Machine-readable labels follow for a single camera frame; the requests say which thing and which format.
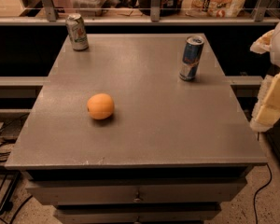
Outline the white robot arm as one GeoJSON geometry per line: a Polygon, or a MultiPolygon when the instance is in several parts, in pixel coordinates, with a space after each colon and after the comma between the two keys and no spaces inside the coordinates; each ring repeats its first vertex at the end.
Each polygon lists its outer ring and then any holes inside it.
{"type": "MultiPolygon", "coordinates": [[[[250,50],[258,54],[269,52],[271,63],[280,68],[280,22],[273,30],[256,40],[250,50]]],[[[278,120],[280,120],[280,72],[274,76],[267,75],[262,80],[250,127],[255,132],[264,133],[278,120]]]]}

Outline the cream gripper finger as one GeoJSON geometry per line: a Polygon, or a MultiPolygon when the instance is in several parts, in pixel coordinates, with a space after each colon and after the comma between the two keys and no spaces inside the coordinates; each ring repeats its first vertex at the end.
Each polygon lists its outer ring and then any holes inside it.
{"type": "Polygon", "coordinates": [[[269,52],[272,36],[273,36],[273,30],[265,33],[251,45],[250,50],[257,54],[263,54],[265,52],[269,52]]]}
{"type": "Polygon", "coordinates": [[[280,73],[267,75],[260,86],[258,101],[252,111],[250,127],[254,132],[264,133],[280,120],[280,73]]]}

